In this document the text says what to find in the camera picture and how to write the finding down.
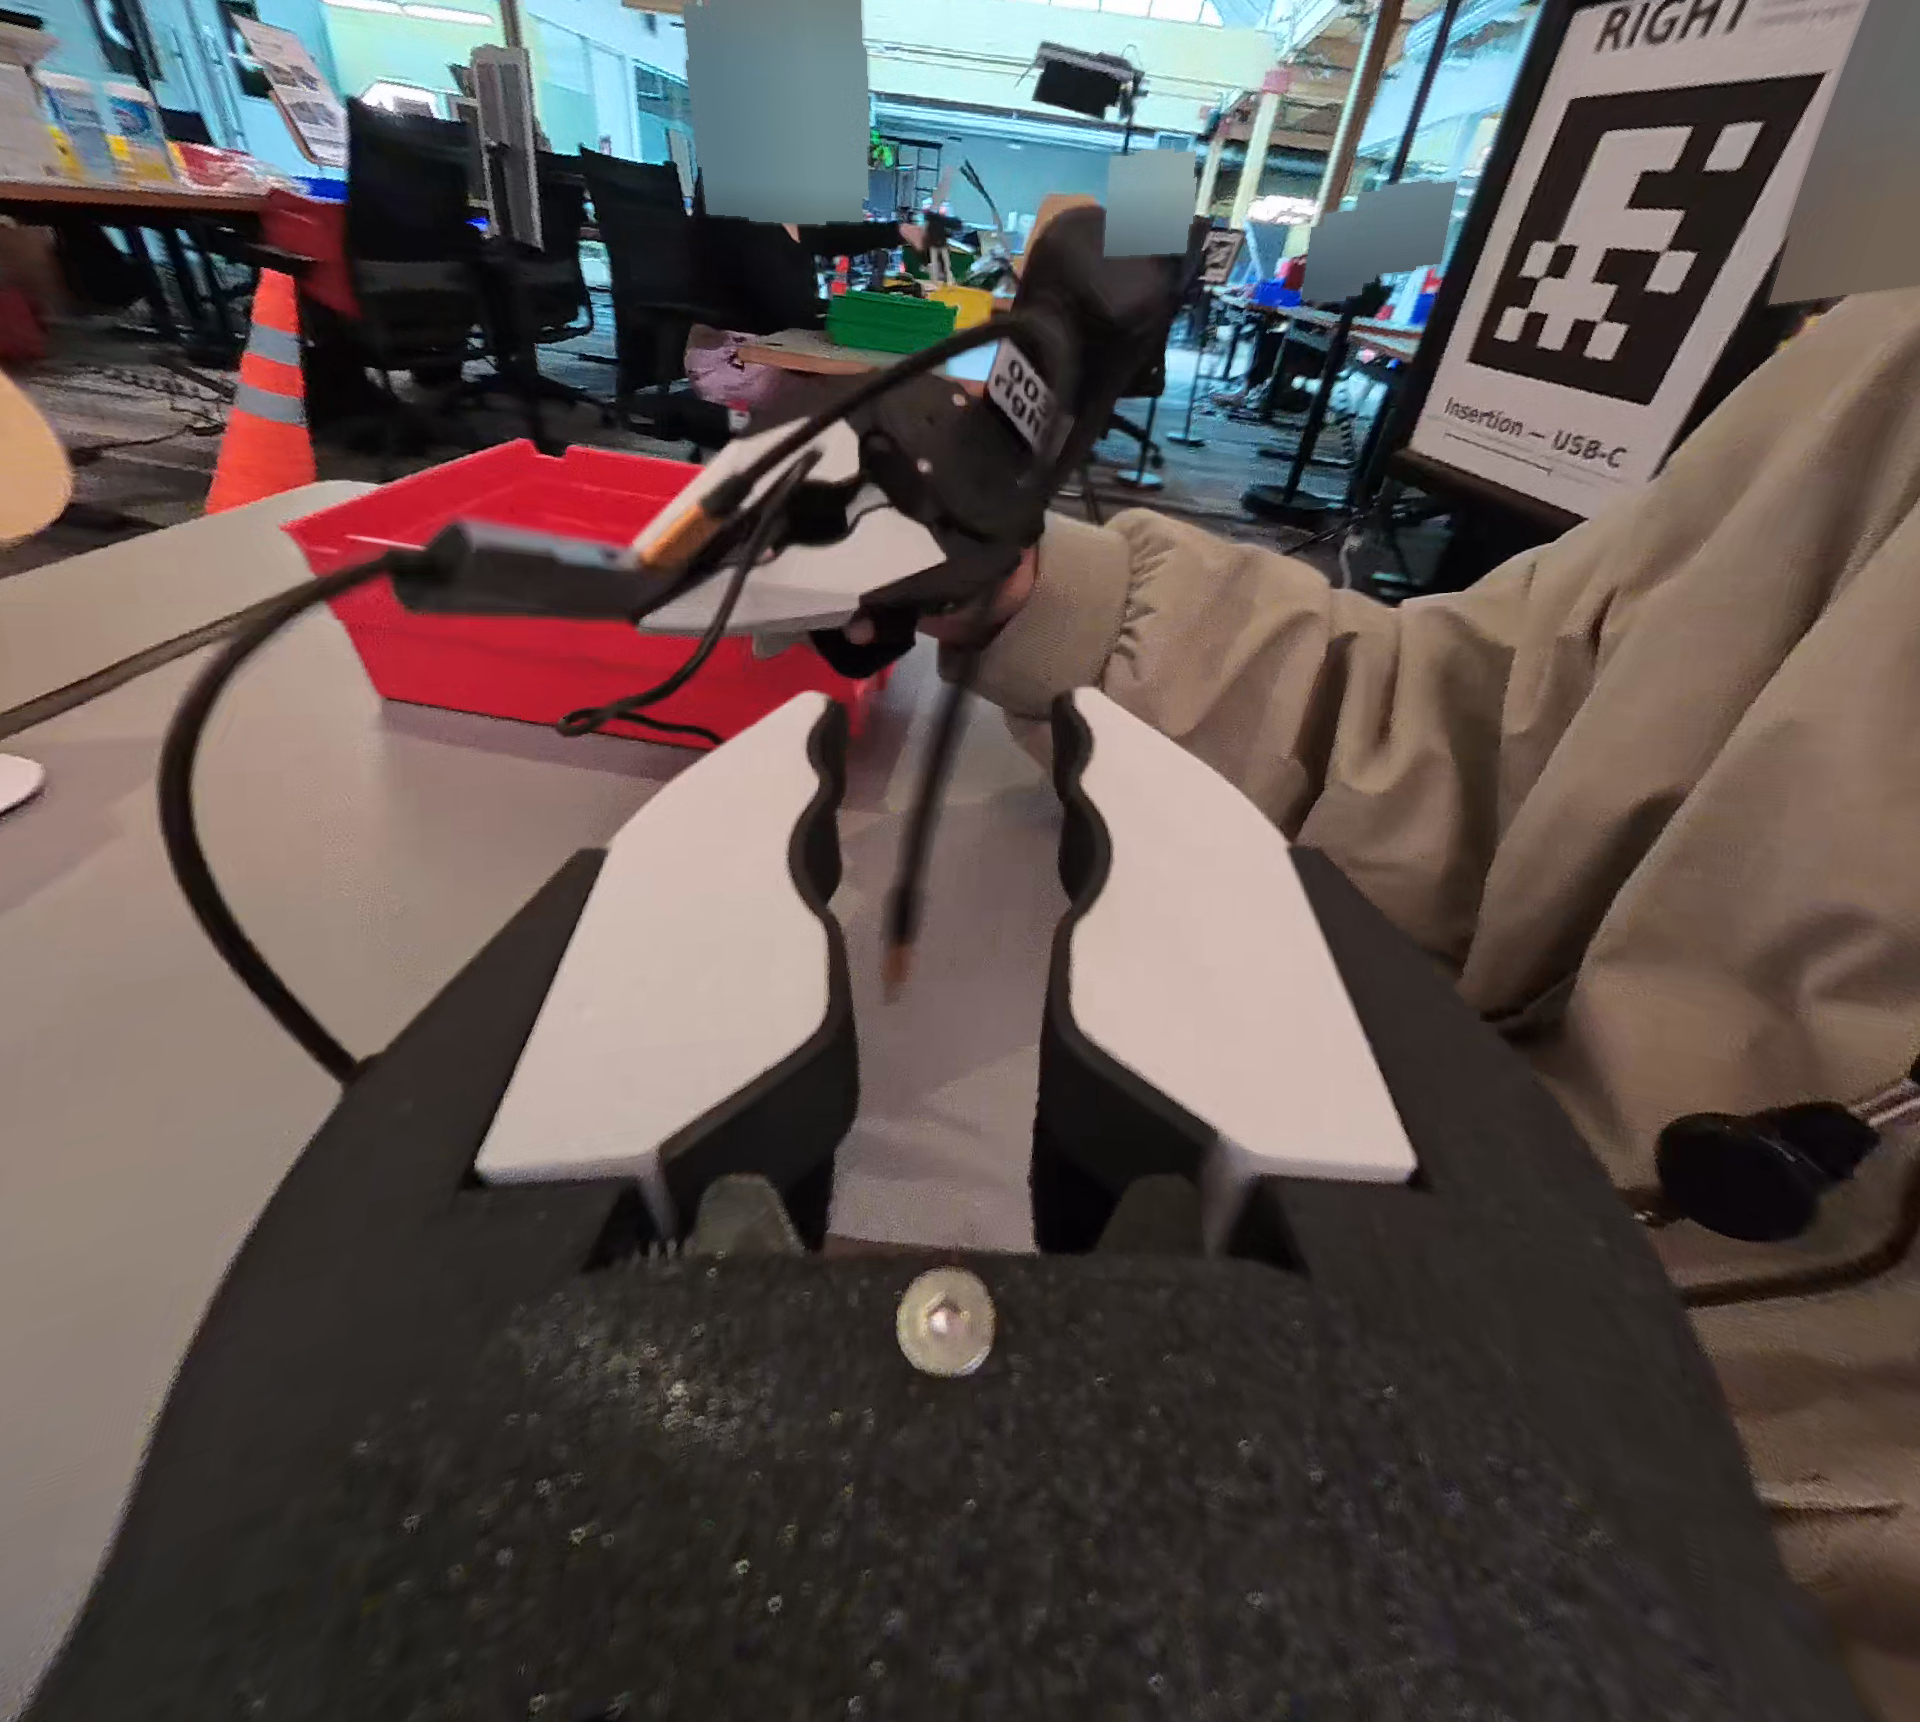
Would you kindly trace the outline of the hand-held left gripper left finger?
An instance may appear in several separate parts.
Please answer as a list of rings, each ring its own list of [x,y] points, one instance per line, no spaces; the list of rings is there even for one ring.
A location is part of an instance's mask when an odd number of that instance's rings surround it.
[[[829,895],[847,709],[806,693],[663,784],[609,841],[479,1144],[482,1186],[617,1181],[668,1242],[724,1178],[806,1246],[861,1105]]]

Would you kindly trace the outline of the grey hub with black cable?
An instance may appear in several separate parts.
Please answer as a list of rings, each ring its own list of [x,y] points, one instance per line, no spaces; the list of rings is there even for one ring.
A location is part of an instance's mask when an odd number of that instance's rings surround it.
[[[177,891],[220,965],[253,994],[272,1026],[300,1049],[339,1088],[367,1073],[237,916],[203,841],[199,759],[240,672],[288,624],[350,598],[362,587],[389,587],[402,610],[508,616],[508,621],[636,621],[643,574],[621,553],[565,551],[557,537],[455,524],[423,551],[387,551],[353,564],[310,574],[240,610],[212,657],[181,694],[154,759],[154,825]]]

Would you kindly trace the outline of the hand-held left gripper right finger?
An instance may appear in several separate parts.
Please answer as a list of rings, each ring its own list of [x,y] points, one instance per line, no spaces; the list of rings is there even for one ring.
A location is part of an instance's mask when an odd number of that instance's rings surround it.
[[[1047,950],[1032,1234],[1100,1250],[1147,1178],[1200,1250],[1258,1246],[1269,1181],[1417,1186],[1417,1150],[1288,832],[1100,688],[1057,694],[1067,912]]]

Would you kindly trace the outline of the orange traffic cone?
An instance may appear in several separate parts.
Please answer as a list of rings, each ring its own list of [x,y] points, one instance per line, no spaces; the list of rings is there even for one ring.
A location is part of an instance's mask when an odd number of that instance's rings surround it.
[[[207,516],[293,495],[313,476],[296,287],[266,268],[253,289],[253,334],[207,492]]]

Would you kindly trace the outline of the wooden board stand white base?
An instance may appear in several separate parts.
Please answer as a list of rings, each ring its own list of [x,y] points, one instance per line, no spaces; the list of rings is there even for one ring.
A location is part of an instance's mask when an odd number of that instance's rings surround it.
[[[76,469],[52,421],[0,378],[0,551],[43,537],[68,511]]]

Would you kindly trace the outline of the person's right hand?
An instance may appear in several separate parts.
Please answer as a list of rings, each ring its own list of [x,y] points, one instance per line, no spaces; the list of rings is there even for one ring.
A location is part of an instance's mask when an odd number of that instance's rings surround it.
[[[959,603],[926,610],[920,629],[942,649],[984,649],[1027,603],[1041,574],[1041,545],[1023,551],[1013,572]]]

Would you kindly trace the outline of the green plastic bin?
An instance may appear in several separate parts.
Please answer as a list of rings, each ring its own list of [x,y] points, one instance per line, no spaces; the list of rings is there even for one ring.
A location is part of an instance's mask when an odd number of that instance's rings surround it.
[[[913,356],[958,334],[959,312],[946,296],[905,289],[847,289],[829,296],[828,340],[879,356]]]

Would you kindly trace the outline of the framed marker tag board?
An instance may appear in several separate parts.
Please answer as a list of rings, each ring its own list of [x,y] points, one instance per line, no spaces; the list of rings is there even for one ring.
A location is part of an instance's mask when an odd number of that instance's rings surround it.
[[[1870,0],[1541,0],[1384,476],[1578,528],[1758,369]]]

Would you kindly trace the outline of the long wooden table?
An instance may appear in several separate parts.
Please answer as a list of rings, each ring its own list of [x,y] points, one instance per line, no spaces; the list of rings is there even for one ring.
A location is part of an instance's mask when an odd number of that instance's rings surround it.
[[[128,235],[139,296],[147,301],[154,340],[232,364],[244,334],[225,317],[225,296],[212,281],[212,258],[237,268],[272,268],[293,281],[313,271],[313,255],[281,249],[270,235],[270,194],[222,188],[144,188],[94,180],[6,180],[0,215],[22,226],[76,226]]]

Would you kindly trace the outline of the black office chair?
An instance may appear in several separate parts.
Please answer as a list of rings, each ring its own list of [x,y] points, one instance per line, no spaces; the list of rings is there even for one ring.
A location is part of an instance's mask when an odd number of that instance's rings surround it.
[[[350,100],[342,198],[275,188],[262,237],[293,258],[313,436],[387,421],[398,378],[428,406],[455,404],[486,326],[461,127]]]
[[[703,399],[682,382],[689,334],[717,312],[698,301],[698,249],[682,183],[670,163],[635,163],[578,145],[590,219],[614,281],[617,422],[653,442],[703,449]]]

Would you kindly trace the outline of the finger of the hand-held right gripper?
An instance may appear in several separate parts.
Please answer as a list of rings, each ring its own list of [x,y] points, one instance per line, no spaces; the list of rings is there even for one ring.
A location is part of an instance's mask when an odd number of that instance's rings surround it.
[[[855,488],[861,436],[847,421],[797,421],[724,446],[703,469],[703,508],[752,508],[790,482]]]
[[[680,574],[689,584],[636,621],[646,641],[691,641],[707,634],[745,559],[754,524],[734,518]],[[797,641],[819,629],[843,629],[861,606],[942,564],[939,540],[895,508],[866,508],[852,533],[828,545],[764,540],[752,559],[720,638]]]

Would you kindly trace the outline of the person's right forearm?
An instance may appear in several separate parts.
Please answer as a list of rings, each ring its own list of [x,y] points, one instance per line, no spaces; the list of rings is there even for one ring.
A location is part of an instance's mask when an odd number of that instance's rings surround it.
[[[1153,511],[1051,518],[980,694],[1093,688],[1513,1029],[1914,1026],[1914,293],[1859,293],[1613,511],[1402,606]]]

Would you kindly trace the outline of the red plastic bin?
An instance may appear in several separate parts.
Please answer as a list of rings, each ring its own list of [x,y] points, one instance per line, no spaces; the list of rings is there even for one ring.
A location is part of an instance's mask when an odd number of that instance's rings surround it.
[[[636,537],[691,476],[698,469],[682,463],[590,446],[547,458],[531,442],[508,442],[372,488],[285,524],[285,533],[310,574],[331,574],[398,545],[418,551],[455,518],[614,545]],[[521,723],[555,723],[576,709],[657,684],[698,641],[698,634],[643,638],[589,621],[417,616],[389,587],[353,591],[331,610],[381,700]],[[861,735],[888,684],[888,672],[839,680],[806,641],[785,652],[720,641],[707,668],[653,715],[734,736],[785,700],[828,693],[847,703]]]

